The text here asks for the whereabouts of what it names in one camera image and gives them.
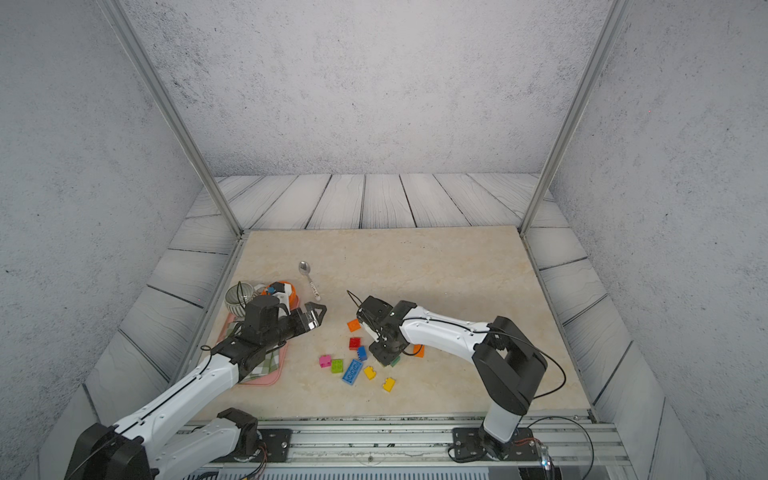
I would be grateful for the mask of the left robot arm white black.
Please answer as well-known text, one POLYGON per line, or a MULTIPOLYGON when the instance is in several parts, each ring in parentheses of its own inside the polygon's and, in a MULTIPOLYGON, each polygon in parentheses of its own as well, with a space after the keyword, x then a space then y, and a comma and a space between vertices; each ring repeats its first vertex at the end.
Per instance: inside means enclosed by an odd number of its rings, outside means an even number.
POLYGON ((208 357, 154 400, 111 426, 95 423, 76 440, 68 479, 178 479, 231 453, 263 454, 257 420, 229 408, 181 440, 178 430, 220 394, 242 382, 266 355, 321 326, 326 306, 289 309, 257 296, 208 357))

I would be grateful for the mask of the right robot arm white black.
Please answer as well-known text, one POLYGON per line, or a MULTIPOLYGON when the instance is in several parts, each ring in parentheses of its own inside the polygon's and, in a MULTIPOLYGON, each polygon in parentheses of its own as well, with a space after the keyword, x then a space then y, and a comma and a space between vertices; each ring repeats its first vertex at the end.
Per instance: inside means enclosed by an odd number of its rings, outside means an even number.
POLYGON ((373 296, 358 307, 357 320, 372 335, 369 350, 384 366, 410 345, 433 347, 473 364, 491 403, 476 446, 454 459, 461 463, 510 457, 519 423, 548 368, 544 353, 512 320, 498 316, 490 323, 470 322, 409 301, 392 306, 373 296))

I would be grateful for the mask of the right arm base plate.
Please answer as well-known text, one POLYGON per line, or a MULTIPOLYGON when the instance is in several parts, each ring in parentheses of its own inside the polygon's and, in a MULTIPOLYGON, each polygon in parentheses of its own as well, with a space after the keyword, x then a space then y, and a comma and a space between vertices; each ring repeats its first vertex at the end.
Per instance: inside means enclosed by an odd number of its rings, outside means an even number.
POLYGON ((490 460, 506 462, 537 461, 540 447, 530 428, 517 427, 507 442, 500 442, 482 427, 452 429, 452 456, 457 463, 490 460))

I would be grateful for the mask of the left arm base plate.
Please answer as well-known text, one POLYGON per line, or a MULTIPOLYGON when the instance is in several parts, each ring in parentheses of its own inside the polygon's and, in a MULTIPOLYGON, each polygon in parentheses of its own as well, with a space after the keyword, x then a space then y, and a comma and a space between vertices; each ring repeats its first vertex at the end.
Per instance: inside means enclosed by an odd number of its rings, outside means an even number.
POLYGON ((232 456, 238 462, 284 463, 292 433, 291 429, 250 427, 241 433, 232 456))

